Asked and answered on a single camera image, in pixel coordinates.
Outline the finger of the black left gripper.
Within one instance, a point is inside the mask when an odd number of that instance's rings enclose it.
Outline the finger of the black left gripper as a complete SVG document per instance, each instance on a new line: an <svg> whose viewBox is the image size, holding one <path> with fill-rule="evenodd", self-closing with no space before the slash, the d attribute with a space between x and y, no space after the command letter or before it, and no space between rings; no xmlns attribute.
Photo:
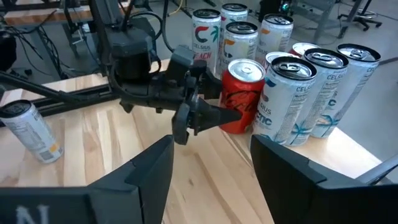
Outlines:
<svg viewBox="0 0 398 224"><path fill-rule="evenodd" d="M199 98L195 112L195 132L199 133L215 126L239 121L241 117L242 112L238 110L213 106Z"/></svg>
<svg viewBox="0 0 398 224"><path fill-rule="evenodd" d="M221 80L213 75L207 67L206 61L198 60L197 65L199 69L199 94L202 94L205 100L218 99L222 91Z"/></svg>

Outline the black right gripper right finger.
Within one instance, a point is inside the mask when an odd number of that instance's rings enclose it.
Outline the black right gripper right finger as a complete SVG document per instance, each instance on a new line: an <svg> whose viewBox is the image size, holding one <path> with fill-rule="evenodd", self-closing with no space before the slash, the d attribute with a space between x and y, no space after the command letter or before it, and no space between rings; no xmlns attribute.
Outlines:
<svg viewBox="0 0 398 224"><path fill-rule="evenodd" d="M275 223L397 223L396 156L353 179L261 135L250 153Z"/></svg>

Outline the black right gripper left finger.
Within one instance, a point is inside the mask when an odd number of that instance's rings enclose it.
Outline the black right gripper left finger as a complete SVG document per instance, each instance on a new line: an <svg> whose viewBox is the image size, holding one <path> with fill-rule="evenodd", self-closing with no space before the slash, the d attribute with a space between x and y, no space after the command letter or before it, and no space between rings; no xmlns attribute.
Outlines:
<svg viewBox="0 0 398 224"><path fill-rule="evenodd" d="M87 186L1 188L1 223L161 223L173 163L166 135Z"/></svg>

